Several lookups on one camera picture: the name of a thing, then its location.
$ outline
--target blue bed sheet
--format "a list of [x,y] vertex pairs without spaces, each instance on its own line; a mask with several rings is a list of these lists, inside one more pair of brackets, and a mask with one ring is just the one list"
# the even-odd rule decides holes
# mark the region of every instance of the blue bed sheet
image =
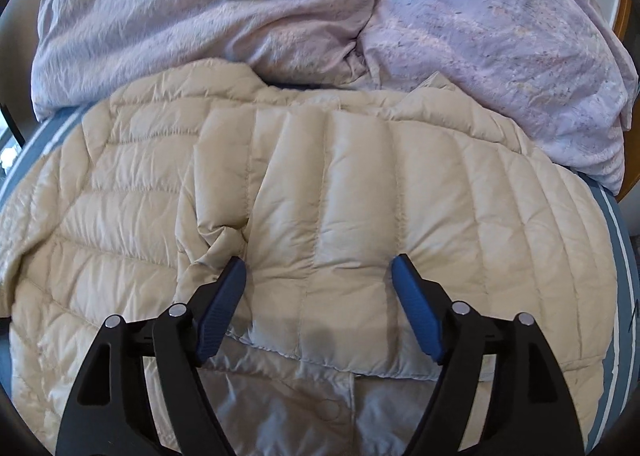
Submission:
[[[38,128],[36,135],[24,147],[4,185],[0,188],[0,209],[31,165],[39,157],[51,153],[60,146],[72,129],[80,123],[82,116],[89,108],[90,106],[65,108]],[[615,423],[638,382],[640,283],[631,241],[615,198],[597,182],[587,176],[580,176],[590,187],[593,197],[606,218],[618,274],[618,306],[612,341],[604,360],[604,392],[588,437],[587,450],[590,450]],[[0,328],[0,384],[8,392],[10,392],[10,375],[8,337]]]

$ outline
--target white stripe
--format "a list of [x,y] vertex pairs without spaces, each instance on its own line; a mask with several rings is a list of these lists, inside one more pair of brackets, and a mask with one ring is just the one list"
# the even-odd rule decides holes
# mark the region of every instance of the white stripe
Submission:
[[[626,248],[625,248],[625,243],[623,243],[622,241],[622,233],[620,232],[620,225],[618,224],[618,220],[616,219],[616,215],[613,212],[613,208],[611,207],[611,203],[609,203],[609,198],[607,198],[607,195],[604,192],[604,189],[602,187],[600,187],[600,191],[602,192],[602,195],[604,196],[604,201],[607,202],[607,207],[609,208],[609,212],[611,213],[611,216],[613,217],[613,222],[616,224],[616,232],[618,233],[618,240],[620,241],[620,247],[622,248],[622,256],[625,258],[625,268],[626,268],[626,281],[629,284],[629,300],[630,300],[630,306],[631,306],[631,319],[633,319],[634,316],[634,284],[633,284],[633,280],[631,279],[631,269],[629,268],[629,258],[628,255],[626,254]],[[625,399],[623,400],[622,404],[623,406],[626,404],[626,400],[629,398],[629,390],[631,389],[631,380],[633,379],[633,367],[634,367],[634,363],[636,362],[636,329],[635,328],[631,328],[631,364],[629,365],[629,378],[628,381],[626,382],[626,391],[625,391]]]
[[9,176],[7,176],[6,180],[4,180],[4,183],[2,184],[2,188],[0,188],[0,201],[2,201],[2,198],[4,197],[4,193],[6,192],[6,188],[9,187],[9,182],[14,178],[15,173],[18,171],[18,167],[20,167],[20,164],[22,163],[22,160],[24,159],[25,156],[27,156],[27,151],[29,149],[31,149],[31,146],[37,142],[38,137],[42,134],[42,132],[45,130],[45,128],[51,123],[51,119],[49,119],[47,122],[44,122],[43,124],[40,125],[40,127],[38,128],[38,130],[36,131],[36,134],[33,135],[33,138],[31,140],[29,140],[29,143],[27,144],[27,147],[25,147],[21,152],[20,155],[18,155],[18,160],[17,162],[13,165],[11,171],[9,172]]
[[609,396],[607,397],[607,405],[604,408],[602,415],[602,421],[600,422],[600,428],[596,435],[594,446],[598,444],[604,428],[607,426],[607,420],[609,419],[609,413],[611,411],[611,403],[613,402],[613,394],[616,391],[616,382],[618,380],[618,365],[620,363],[620,328],[618,327],[618,305],[616,305],[616,316],[613,321],[613,370],[611,371],[611,387],[609,388]]
[[53,149],[58,144],[58,142],[60,141],[60,137],[71,126],[71,124],[76,120],[76,118],[78,117],[78,113],[80,113],[80,112],[81,112],[81,108],[78,108],[73,113],[71,113],[71,115],[69,115],[66,118],[65,123],[62,124],[62,126],[60,126],[60,128],[56,131],[56,134],[54,134],[51,137],[51,140],[49,140],[47,145],[42,150],[42,154],[43,155],[49,154],[51,152],[51,149]]

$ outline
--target mattress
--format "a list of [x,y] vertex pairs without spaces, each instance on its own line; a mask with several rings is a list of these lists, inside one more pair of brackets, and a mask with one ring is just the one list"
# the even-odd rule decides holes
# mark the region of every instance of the mattress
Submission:
[[[24,147],[4,185],[0,188],[0,209],[11,192],[42,155],[49,154],[78,125],[90,106],[65,108],[42,124]],[[612,341],[604,360],[604,392],[588,437],[587,449],[599,442],[615,423],[638,382],[640,367],[640,283],[632,245],[620,209],[611,192],[581,175],[590,187],[607,221],[618,277],[618,301]],[[8,336],[0,324],[0,384],[10,393],[10,356]]]

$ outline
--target blue gripper pad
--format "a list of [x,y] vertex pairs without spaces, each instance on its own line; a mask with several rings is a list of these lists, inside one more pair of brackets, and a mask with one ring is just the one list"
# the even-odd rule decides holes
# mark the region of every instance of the blue gripper pad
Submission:
[[397,256],[391,263],[391,279],[420,349],[436,362],[442,362],[445,354],[442,324],[420,290],[422,279],[419,274],[413,265],[407,265],[401,256]]
[[204,363],[218,352],[246,285],[244,261],[235,258],[230,270],[218,279],[220,288],[198,323],[196,358]]

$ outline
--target bedding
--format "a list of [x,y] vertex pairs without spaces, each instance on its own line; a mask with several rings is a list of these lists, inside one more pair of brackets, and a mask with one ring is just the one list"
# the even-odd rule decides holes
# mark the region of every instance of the bedding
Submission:
[[638,76],[595,0],[42,0],[38,118],[204,57],[270,83],[410,92],[443,72],[617,193]]
[[208,60],[61,114],[0,195],[13,400],[49,448],[97,325],[187,299],[232,253],[248,288],[201,378],[238,454],[401,454],[437,377],[387,291],[401,250],[485,314],[539,318],[588,443],[637,378],[638,279],[610,194],[441,76],[409,94],[296,92]]

